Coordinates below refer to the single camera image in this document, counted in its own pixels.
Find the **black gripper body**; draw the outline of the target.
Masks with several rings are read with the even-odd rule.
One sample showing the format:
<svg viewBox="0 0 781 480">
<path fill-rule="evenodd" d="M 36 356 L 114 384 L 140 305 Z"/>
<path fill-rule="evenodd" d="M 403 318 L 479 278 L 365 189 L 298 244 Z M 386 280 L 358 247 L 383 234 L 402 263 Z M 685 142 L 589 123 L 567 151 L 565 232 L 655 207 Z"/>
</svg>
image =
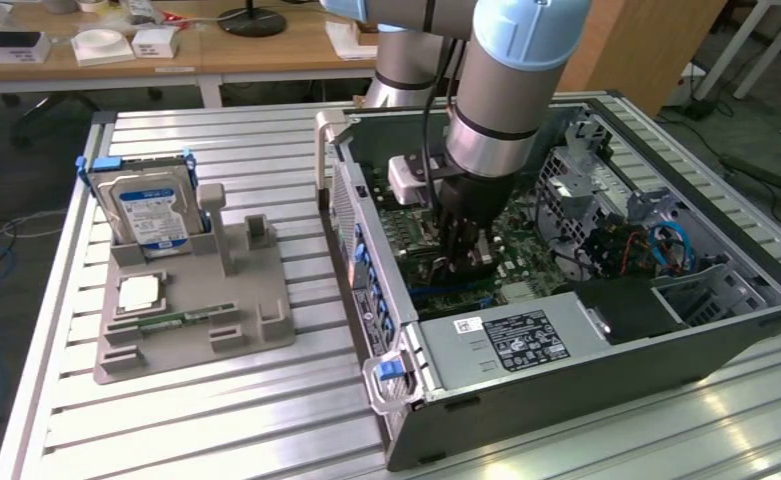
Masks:
<svg viewBox="0 0 781 480">
<path fill-rule="evenodd" d="M 449 176 L 438 188 L 438 219 L 490 226 L 502 214 L 515 186 L 515 175 L 497 178 L 473 174 Z"/>
</svg>

